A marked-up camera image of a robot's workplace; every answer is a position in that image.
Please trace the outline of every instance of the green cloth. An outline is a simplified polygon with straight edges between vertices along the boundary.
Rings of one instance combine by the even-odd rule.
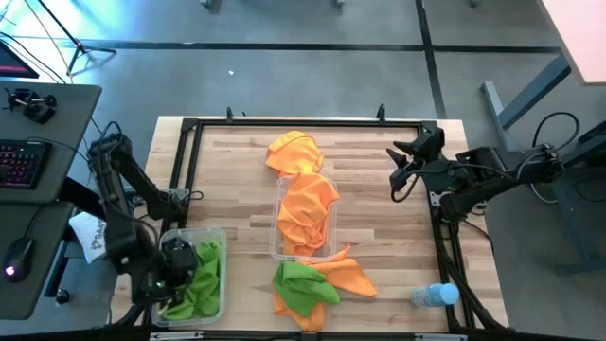
[[[277,268],[274,288],[289,308],[306,317],[320,301],[330,304],[341,301],[332,284],[326,282],[326,275],[294,261],[283,261]]]
[[[198,268],[187,287],[183,302],[162,314],[165,320],[184,320],[214,316],[219,311],[222,246],[220,242],[201,242],[196,247]]]

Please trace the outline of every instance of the plastic bottle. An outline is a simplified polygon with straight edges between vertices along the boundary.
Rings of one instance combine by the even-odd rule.
[[[452,283],[436,283],[410,291],[410,302],[417,307],[443,307],[458,301],[458,288]]]

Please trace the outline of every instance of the wooden tabletop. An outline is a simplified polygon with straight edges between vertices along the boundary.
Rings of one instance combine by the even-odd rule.
[[[606,1],[539,0],[581,85],[606,85]]]
[[[181,121],[182,117],[158,118],[146,173],[159,188],[169,186]],[[447,157],[467,150],[460,120],[438,124],[446,132]],[[337,243],[351,244],[349,255],[360,262],[379,292],[376,298],[365,298],[340,291],[341,303],[329,307],[325,331],[446,332],[444,309],[417,309],[408,300],[412,288],[438,282],[439,274],[422,181],[403,203],[395,204],[389,197],[388,176],[394,164],[385,148],[394,140],[412,141],[417,133],[407,128],[205,126],[193,187],[205,198],[191,203],[187,227],[221,227],[226,232],[226,305],[219,322],[194,328],[299,330],[290,317],[273,311],[272,277],[279,260],[270,256],[269,240],[277,174],[265,166],[267,146],[290,130],[312,135],[326,156],[320,173],[336,182],[341,196]],[[186,156],[181,187],[187,161]],[[470,220],[486,228],[483,218]],[[507,325],[489,242],[464,224],[459,238],[472,289]],[[130,305],[129,279],[121,276],[112,303],[114,320]],[[463,315],[458,316],[463,323]]]

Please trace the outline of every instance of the paper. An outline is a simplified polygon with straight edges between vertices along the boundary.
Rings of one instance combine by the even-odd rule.
[[[70,219],[69,224],[82,245],[86,262],[90,264],[93,260],[105,257],[105,222],[82,212]]]

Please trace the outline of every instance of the orange towel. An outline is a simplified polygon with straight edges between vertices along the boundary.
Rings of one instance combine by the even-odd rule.
[[[318,172],[324,156],[318,150],[313,137],[298,131],[279,137],[267,149],[265,165],[280,171],[280,176],[298,172]]]
[[[337,288],[361,296],[376,296],[377,290],[365,276],[360,264],[355,260],[345,258],[349,249],[348,244],[345,249],[327,262],[300,261],[300,263],[318,269],[319,272],[326,275],[326,281]],[[292,317],[304,332],[317,332],[324,329],[326,308],[326,303],[320,302],[313,307],[309,316],[301,316],[288,308],[282,297],[274,289],[274,313]]]
[[[335,288],[340,288],[360,296],[374,297],[377,290],[372,286],[362,267],[356,260],[346,259],[349,244],[327,262],[300,261],[301,264],[318,269],[326,275],[326,281]]]
[[[326,322],[326,303],[316,304],[312,313],[304,317],[287,307],[280,294],[274,289],[274,313],[292,317],[304,332],[317,332],[324,328]]]
[[[284,254],[311,256],[326,239],[329,206],[339,199],[332,184],[317,173],[299,173],[280,206],[277,227]]]

